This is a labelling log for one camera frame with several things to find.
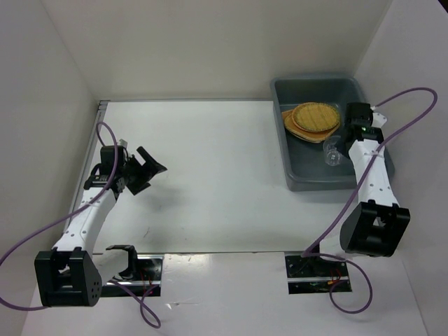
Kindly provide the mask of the round woven bamboo tray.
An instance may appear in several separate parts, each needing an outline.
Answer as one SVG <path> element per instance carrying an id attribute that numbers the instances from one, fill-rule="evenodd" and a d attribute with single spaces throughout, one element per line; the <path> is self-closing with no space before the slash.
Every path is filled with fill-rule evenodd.
<path id="1" fill-rule="evenodd" d="M 328 104 L 309 102 L 298 105 L 292 112 L 293 122 L 309 132 L 324 132 L 340 123 L 339 111 Z"/>

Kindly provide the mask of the clear plastic cup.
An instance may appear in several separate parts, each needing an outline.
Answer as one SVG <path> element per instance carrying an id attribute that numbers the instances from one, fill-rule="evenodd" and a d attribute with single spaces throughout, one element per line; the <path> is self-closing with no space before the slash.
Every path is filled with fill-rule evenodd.
<path id="1" fill-rule="evenodd" d="M 342 154 L 337 149 L 340 139 L 341 136 L 330 136 L 323 142 L 324 161 L 328 166 L 335 167 L 342 161 Z"/>

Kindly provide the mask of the fan-shaped woven bamboo tray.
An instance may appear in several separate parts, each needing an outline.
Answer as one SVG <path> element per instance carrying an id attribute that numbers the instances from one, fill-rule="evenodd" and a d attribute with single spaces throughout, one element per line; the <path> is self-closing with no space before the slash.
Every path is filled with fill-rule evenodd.
<path id="1" fill-rule="evenodd" d="M 297 137 L 303 141 L 307 141 L 309 143 L 318 144 L 325 141 L 332 135 L 332 132 L 324 132 L 324 133 L 297 133 L 290 132 L 294 137 Z"/>

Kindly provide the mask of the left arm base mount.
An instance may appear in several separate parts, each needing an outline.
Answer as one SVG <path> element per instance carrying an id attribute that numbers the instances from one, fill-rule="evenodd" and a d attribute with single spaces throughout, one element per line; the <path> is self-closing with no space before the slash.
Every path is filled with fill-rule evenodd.
<path id="1" fill-rule="evenodd" d="M 119 273 L 112 280 L 139 298 L 144 294 L 148 297 L 160 297 L 163 260 L 163 255 L 138 253 L 136 270 L 132 273 Z"/>

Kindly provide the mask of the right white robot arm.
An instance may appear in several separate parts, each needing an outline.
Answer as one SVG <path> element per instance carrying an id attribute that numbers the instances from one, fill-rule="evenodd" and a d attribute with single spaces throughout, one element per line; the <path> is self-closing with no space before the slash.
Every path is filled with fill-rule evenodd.
<path id="1" fill-rule="evenodd" d="M 346 105 L 344 128 L 337 149 L 352 162 L 358 205 L 341 226 L 339 242 L 346 253 L 392 256 L 410 222 L 389 181 L 382 125 L 386 118 L 368 103 Z"/>

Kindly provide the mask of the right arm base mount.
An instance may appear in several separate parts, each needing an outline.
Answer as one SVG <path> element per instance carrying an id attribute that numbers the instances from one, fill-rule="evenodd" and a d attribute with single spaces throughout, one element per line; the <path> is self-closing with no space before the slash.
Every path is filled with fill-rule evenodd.
<path id="1" fill-rule="evenodd" d="M 329 293 L 335 284 L 334 293 L 352 291 L 345 262 L 302 258 L 299 253 L 286 253 L 284 259 L 290 295 Z"/>

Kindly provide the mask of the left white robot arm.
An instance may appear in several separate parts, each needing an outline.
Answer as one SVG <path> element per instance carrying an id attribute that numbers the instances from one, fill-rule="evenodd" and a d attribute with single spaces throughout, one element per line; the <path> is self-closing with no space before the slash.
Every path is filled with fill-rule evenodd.
<path id="1" fill-rule="evenodd" d="M 144 147 L 139 162 L 124 145 L 103 146 L 100 161 L 83 186 L 79 213 L 49 251 L 38 252 L 34 267 L 44 307 L 93 307 L 103 285 L 115 276 L 130 280 L 140 270 L 133 245 L 112 245 L 99 255 L 94 247 L 102 226 L 120 194 L 133 195 L 149 188 L 150 180 L 167 169 Z"/>

